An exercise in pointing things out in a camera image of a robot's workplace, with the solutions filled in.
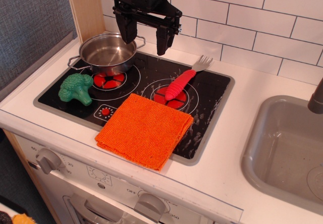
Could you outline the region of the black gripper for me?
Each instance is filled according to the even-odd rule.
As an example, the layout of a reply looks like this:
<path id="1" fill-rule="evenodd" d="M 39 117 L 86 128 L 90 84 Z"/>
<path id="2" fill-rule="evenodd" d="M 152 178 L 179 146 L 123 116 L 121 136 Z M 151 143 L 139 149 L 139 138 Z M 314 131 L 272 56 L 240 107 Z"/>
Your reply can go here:
<path id="1" fill-rule="evenodd" d="M 137 36 L 137 23 L 157 28 L 157 54 L 164 55 L 181 30 L 182 12 L 168 0 L 114 0 L 117 25 L 126 44 Z"/>

